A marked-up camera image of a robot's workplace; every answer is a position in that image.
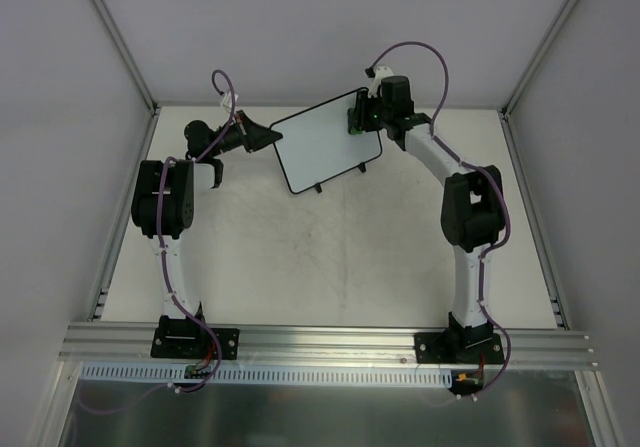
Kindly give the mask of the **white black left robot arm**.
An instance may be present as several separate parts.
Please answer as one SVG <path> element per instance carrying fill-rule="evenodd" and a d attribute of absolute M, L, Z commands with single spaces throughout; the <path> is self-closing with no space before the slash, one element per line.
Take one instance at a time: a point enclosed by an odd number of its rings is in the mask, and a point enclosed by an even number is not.
<path fill-rule="evenodd" d="M 202 302 L 188 285 L 181 258 L 182 241 L 192 227 L 196 196 L 219 188 L 224 163 L 220 155 L 242 148 L 258 152 L 283 139 L 283 135 L 260 125 L 242 110 L 230 115 L 214 130 L 202 120 L 184 128 L 187 150 L 183 159 L 144 160 L 140 163 L 131 205 L 131 218 L 150 243 L 162 276 L 163 313 L 159 327 L 178 328 L 174 345 L 188 357 L 208 348 Z"/>

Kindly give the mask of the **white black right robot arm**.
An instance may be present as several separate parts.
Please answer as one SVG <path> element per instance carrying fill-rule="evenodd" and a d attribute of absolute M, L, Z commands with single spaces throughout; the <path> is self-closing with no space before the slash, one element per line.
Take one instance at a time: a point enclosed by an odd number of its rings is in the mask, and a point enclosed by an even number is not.
<path fill-rule="evenodd" d="M 448 326 L 427 350 L 470 362 L 491 341 L 486 307 L 487 261 L 507 226 L 499 169 L 462 160 L 435 133 L 434 119 L 415 111 L 409 79 L 387 67 L 369 68 L 372 80 L 348 111 L 348 132 L 384 130 L 401 150 L 419 160 L 444 189 L 440 225 L 453 247 L 455 292 Z"/>

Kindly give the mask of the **green bone-shaped eraser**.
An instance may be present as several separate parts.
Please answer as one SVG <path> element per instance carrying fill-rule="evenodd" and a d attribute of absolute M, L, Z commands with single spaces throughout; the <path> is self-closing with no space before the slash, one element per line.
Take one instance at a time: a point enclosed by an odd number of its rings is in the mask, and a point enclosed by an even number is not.
<path fill-rule="evenodd" d="M 362 128 L 362 112 L 357 108 L 351 108 L 347 112 L 348 133 L 350 135 L 360 135 Z"/>

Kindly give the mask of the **white whiteboard black frame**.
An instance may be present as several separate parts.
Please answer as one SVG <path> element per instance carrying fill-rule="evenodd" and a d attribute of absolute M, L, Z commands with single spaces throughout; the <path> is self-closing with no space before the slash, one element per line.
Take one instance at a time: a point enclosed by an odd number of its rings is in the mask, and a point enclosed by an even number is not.
<path fill-rule="evenodd" d="M 322 185 L 346 172 L 364 172 L 383 153 L 377 131 L 352 135 L 348 111 L 356 106 L 360 87 L 273 122 L 282 135 L 274 143 L 289 192 L 320 192 Z"/>

